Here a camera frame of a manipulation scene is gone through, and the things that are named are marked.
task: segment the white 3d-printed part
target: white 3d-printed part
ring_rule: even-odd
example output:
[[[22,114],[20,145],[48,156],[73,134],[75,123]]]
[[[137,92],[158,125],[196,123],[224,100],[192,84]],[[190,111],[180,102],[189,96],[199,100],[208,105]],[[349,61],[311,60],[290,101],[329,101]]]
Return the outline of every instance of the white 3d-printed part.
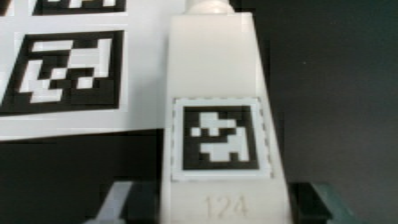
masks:
[[[162,224],[292,224],[288,188],[253,15],[237,13],[174,16],[169,39],[160,222]],[[222,102],[233,102],[230,98],[258,101],[254,104],[260,107],[262,116],[254,117],[262,119],[260,123],[267,131],[263,133],[267,139],[262,145],[263,155],[260,155],[258,161],[263,161],[269,173],[265,172],[265,175],[260,174],[253,178],[247,178],[249,175],[228,176],[226,173],[222,176],[217,175],[217,172],[231,167],[231,174],[240,171],[237,167],[246,166],[246,171],[256,169],[256,164],[246,165],[242,163],[247,160],[242,133],[249,129],[238,122],[237,116],[240,114],[230,111],[231,108],[228,109],[228,114],[235,114],[231,116],[222,114],[222,108],[217,108],[217,110],[189,108],[185,111],[189,117],[182,122],[182,119],[185,119],[178,114],[182,113],[182,105],[189,102],[208,104],[215,102],[214,98],[221,99],[217,106],[226,106]],[[231,128],[237,129],[237,132],[222,130]],[[182,136],[182,133],[178,133],[182,130],[185,132],[183,140],[176,140],[176,136]],[[185,158],[182,154],[183,148],[178,143],[185,144],[185,141],[189,141],[187,155],[192,155],[192,158]],[[240,163],[231,163],[231,167],[228,167],[226,164],[231,160]],[[198,172],[198,170],[206,178],[198,178],[198,175],[189,173],[190,171]]]

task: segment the white plastic block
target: white plastic block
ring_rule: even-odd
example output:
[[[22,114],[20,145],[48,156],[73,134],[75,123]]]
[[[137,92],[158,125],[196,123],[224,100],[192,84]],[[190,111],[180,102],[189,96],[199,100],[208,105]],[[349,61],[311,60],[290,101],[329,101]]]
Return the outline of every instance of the white plastic block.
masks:
[[[249,13],[173,18],[166,116],[162,224],[292,224]]]

